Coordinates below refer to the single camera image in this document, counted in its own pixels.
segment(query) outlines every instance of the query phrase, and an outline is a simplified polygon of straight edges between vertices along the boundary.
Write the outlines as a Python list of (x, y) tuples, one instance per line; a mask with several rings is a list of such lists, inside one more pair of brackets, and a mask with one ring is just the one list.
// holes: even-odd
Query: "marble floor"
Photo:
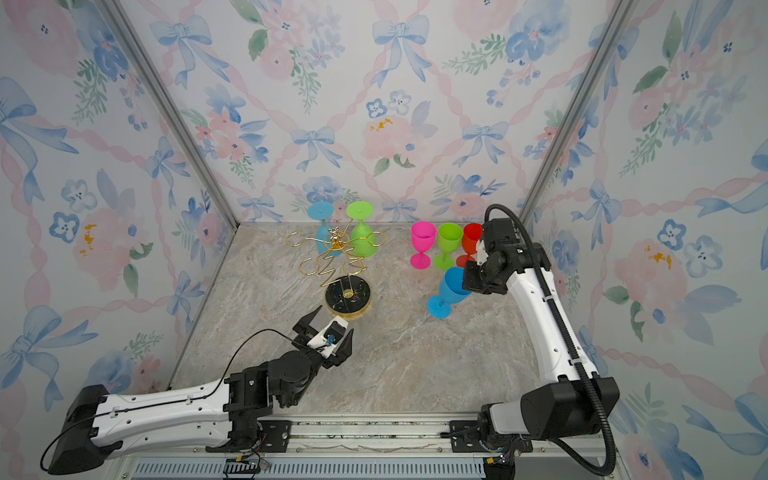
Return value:
[[(353, 354), (340, 367), (321, 369), (301, 403), (286, 413), (472, 412), (538, 386), (531, 339), (510, 295), (473, 293), (447, 319), (435, 319), (426, 303), (444, 272), (410, 266), (415, 251), (409, 224), (372, 226), (387, 243), (366, 260), (362, 277), (373, 303), (350, 322)], [(323, 278), (298, 270), (316, 248), (285, 244), (291, 232), (315, 230), (312, 223), (240, 226), (173, 378), (175, 389), (218, 378), (234, 350), (258, 329), (293, 336), (296, 321), (325, 304)], [(430, 254), (438, 252), (435, 246)], [(340, 268), (340, 259), (335, 264)], [(332, 317), (323, 308), (312, 325), (322, 328)], [(277, 334), (262, 333), (241, 349), (230, 372), (292, 348)]]

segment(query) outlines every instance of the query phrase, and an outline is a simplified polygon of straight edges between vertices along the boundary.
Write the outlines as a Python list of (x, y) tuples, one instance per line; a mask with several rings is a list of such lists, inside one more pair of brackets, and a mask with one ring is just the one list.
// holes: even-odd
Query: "blue wine glass lying on side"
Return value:
[(464, 269), (449, 268), (440, 282), (440, 294), (429, 299), (427, 310), (432, 316), (444, 319), (451, 314), (451, 304), (463, 301), (471, 292), (462, 289)]

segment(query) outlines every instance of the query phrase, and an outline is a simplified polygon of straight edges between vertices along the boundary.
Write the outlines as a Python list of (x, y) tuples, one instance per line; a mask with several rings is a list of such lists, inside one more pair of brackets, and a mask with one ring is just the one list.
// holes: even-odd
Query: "teal wine glass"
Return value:
[(471, 292), (462, 289), (464, 269), (453, 266), (445, 272), (440, 282), (440, 294), (427, 301), (427, 310), (432, 316), (444, 319), (451, 314), (451, 305), (462, 302)]
[[(312, 220), (320, 221), (320, 227), (317, 229), (317, 235), (315, 238), (320, 240), (320, 242), (317, 242), (317, 253), (323, 255), (330, 249), (330, 245), (328, 243), (324, 243), (324, 240), (331, 234), (330, 230), (328, 230), (327, 219), (331, 218), (333, 215), (333, 205), (329, 202), (317, 202), (316, 204), (312, 204), (309, 208), (306, 209), (306, 214), (309, 215)], [(341, 255), (341, 250), (336, 250), (329, 253), (334, 257), (338, 257)]]

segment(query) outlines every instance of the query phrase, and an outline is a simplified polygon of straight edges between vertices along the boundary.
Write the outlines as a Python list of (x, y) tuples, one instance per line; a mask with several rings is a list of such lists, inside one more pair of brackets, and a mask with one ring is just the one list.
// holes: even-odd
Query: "pink wine glass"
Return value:
[(432, 245), (435, 244), (436, 237), (437, 228), (430, 222), (418, 222), (413, 224), (413, 227), (411, 227), (411, 243), (413, 243), (413, 248), (418, 252), (411, 257), (411, 265), (413, 268), (419, 270), (429, 268), (429, 264), (432, 263), (432, 261), (429, 259), (428, 255), (424, 254), (424, 252), (432, 248)]

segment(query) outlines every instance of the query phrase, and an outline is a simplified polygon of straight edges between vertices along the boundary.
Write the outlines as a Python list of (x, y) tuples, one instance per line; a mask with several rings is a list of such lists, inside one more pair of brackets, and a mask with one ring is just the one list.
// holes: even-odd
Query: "metal frame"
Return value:
[(637, 6), (637, 3), (637, 0), (618, 0), (616, 9), (606, 24), (605, 33), (600, 40), (600, 44), (595, 50), (594, 56), (587, 66), (587, 70), (584, 72), (584, 79), (581, 81), (581, 84), (576, 90), (576, 95), (571, 99), (571, 103), (565, 111), (563, 124), (554, 136), (547, 158), (536, 174), (533, 186), (528, 192), (528, 196), (525, 198), (525, 203), (523, 204), (519, 215), (523, 223), (527, 224), (531, 219), (538, 200), (544, 193), (544, 190), (547, 187), (547, 182), (549, 181), (554, 168), (557, 166), (560, 156), (564, 153), (565, 144), (568, 142), (568, 138), (570, 138), (571, 133), (573, 133), (578, 121), (584, 114), (584, 110), (587, 108), (587, 103), (597, 86), (598, 80), (600, 80), (602, 74), (605, 73), (608, 62), (611, 60), (611, 56), (621, 40), (621, 35), (624, 33), (624, 27), (626, 26), (631, 13)]
[[(325, 413), (283, 414), (280, 410), (270, 420), (293, 422), (286, 453), (270, 453), (264, 457), (298, 460), (303, 458), (487, 458), (490, 453), (452, 453), (451, 440), (439, 438), (449, 430), (451, 420), (476, 420), (476, 413)], [(568, 440), (584, 457), (598, 458), (605, 446), (599, 435), (587, 435)], [(570, 458), (554, 443), (533, 441), (533, 452), (526, 458)], [(206, 453), (204, 448), (183, 447), (158, 449), (114, 460), (104, 478), (130, 479), (141, 459), (146, 458), (223, 458), (233, 454)], [(624, 463), (619, 457), (612, 478), (625, 478)]]
[(160, 74), (154, 67), (147, 49), (144, 48), (141, 40), (139, 40), (131, 21), (128, 20), (120, 0), (99, 0), (96, 3), (115, 36), (118, 37), (127, 56), (138, 68), (147, 90), (157, 103), (161, 113), (168, 120), (169, 128), (174, 132), (179, 143), (181, 143), (181, 147), (184, 149), (184, 153), (187, 155), (192, 168), (207, 188), (211, 200), (224, 218), (227, 219), (227, 224), (229, 224), (230, 228), (237, 230), (240, 222), (237, 221), (237, 217), (230, 208), (226, 197), (219, 187), (219, 183), (214, 178), (205, 160), (201, 157), (192, 133), (184, 123), (184, 119), (181, 117), (181, 113), (179, 113), (179, 109), (171, 98), (170, 93), (168, 93), (165, 85), (161, 82)]

